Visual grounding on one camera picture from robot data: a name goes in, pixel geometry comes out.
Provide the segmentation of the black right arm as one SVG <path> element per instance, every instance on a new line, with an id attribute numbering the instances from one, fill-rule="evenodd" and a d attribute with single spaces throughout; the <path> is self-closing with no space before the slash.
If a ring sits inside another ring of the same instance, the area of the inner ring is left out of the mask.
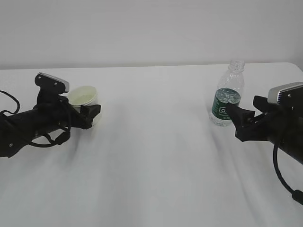
<path id="1" fill-rule="evenodd" d="M 253 105 L 261 114 L 228 103 L 226 112 L 235 126 L 235 137 L 242 142 L 269 141 L 299 163 L 303 162 L 303 109 L 270 104 L 255 96 Z"/>

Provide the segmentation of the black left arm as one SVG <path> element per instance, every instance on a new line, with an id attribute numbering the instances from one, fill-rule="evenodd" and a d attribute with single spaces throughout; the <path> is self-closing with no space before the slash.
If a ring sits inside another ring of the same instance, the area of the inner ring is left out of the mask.
<path id="1" fill-rule="evenodd" d="M 50 148 L 67 142 L 72 128 L 90 129 L 101 105 L 81 106 L 77 111 L 68 98 L 40 91 L 33 109 L 20 112 L 19 101 L 11 94 L 16 111 L 0 113 L 0 156 L 12 157 L 23 147 Z"/>

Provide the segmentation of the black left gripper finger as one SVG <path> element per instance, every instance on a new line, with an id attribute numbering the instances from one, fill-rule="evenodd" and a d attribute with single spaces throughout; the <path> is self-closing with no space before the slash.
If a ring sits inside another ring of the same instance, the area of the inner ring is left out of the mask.
<path id="1" fill-rule="evenodd" d="M 65 96 L 57 96 L 57 105 L 69 105 L 69 100 Z"/>
<path id="2" fill-rule="evenodd" d="M 93 122 L 101 112 L 101 105 L 81 105 L 80 119 L 82 122 Z"/>

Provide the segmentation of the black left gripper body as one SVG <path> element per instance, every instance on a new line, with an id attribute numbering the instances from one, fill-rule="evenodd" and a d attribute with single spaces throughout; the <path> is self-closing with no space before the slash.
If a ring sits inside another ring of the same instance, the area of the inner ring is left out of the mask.
<path id="1" fill-rule="evenodd" d="M 57 105 L 57 96 L 59 95 L 50 92 L 39 92 L 37 104 L 34 108 L 37 109 L 40 114 L 51 119 L 55 124 L 67 127 L 68 129 L 89 129 L 92 127 L 92 122 L 81 121 L 80 112 L 75 110 L 71 104 Z"/>

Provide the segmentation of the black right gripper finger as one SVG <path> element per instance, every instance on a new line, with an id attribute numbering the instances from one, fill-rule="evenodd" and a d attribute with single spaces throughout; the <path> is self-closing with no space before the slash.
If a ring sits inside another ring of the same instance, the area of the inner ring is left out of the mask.
<path id="1" fill-rule="evenodd" d="M 255 111 L 242 109 L 236 104 L 227 104 L 226 112 L 235 126 L 235 129 L 247 127 L 255 117 Z"/>
<path id="2" fill-rule="evenodd" d="M 266 97 L 254 96 L 253 106 L 260 111 L 259 115 L 266 115 L 271 112 L 271 105 L 267 102 Z"/>

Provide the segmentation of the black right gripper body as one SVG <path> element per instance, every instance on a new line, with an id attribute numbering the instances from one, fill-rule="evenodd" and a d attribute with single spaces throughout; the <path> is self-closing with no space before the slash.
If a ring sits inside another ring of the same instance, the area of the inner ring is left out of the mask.
<path id="1" fill-rule="evenodd" d="M 236 129 L 240 141 L 277 141 L 281 147 L 303 145 L 303 107 L 271 105 L 271 112 L 255 115 L 250 125 Z"/>

